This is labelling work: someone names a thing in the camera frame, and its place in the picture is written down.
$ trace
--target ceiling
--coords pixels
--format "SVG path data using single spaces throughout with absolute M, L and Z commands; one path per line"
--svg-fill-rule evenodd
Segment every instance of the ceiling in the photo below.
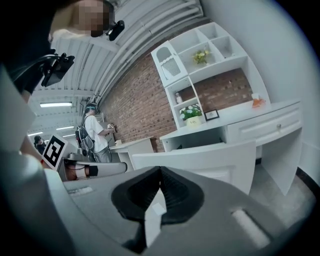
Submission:
M 36 87 L 29 106 L 36 119 L 28 133 L 43 132 L 48 140 L 53 133 L 74 134 L 87 102 L 99 103 L 109 93 L 121 74 L 150 45 L 168 31 L 203 17 L 199 0 L 112 0 L 115 19 L 124 20 L 125 30 L 111 42 L 102 37 L 69 38 L 67 31 L 54 34 L 52 48 L 56 53 L 75 56 L 74 64 L 61 82 L 49 87 Z M 40 103 L 72 102 L 72 107 L 41 108 Z

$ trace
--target picture frame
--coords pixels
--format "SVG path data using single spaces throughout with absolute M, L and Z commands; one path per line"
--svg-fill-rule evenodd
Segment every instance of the picture frame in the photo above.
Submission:
M 213 119 L 217 119 L 219 118 L 219 113 L 218 113 L 218 110 L 217 109 L 214 109 L 214 110 L 210 110 L 208 112 L 204 112 L 204 118 L 205 118 L 205 121 L 210 121 L 210 120 L 213 120 Z

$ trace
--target white desk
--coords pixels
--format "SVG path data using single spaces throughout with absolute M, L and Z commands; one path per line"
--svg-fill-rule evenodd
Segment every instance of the white desk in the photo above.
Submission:
M 215 144 L 236 143 L 255 139 L 262 147 L 261 164 L 284 195 L 287 194 L 299 164 L 303 125 L 300 100 L 272 103 L 253 109 L 247 102 L 219 111 L 220 118 L 199 127 L 182 127 L 160 137 L 164 150 L 170 152 L 180 145 L 193 148 Z
M 133 154 L 154 152 L 150 141 L 151 138 L 152 136 L 123 143 L 121 145 L 111 146 L 110 151 L 112 154 L 118 154 L 120 162 L 125 162 L 127 164 L 127 172 L 130 172 L 136 170 L 135 164 L 132 160 Z

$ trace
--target white t-shirt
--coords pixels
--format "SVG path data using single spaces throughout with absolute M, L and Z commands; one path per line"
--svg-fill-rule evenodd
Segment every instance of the white t-shirt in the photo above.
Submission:
M 108 146 L 108 142 L 105 136 L 99 135 L 104 128 L 98 123 L 95 116 L 89 115 L 84 122 L 84 128 L 92 140 L 94 140 L 94 152 L 98 153 L 104 150 Z

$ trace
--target desk drawer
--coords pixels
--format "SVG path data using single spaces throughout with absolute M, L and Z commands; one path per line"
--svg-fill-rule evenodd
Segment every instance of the desk drawer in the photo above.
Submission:
M 302 127 L 301 104 L 279 109 L 252 119 L 233 123 L 227 126 L 227 142 L 234 143 L 255 139 L 260 146 Z

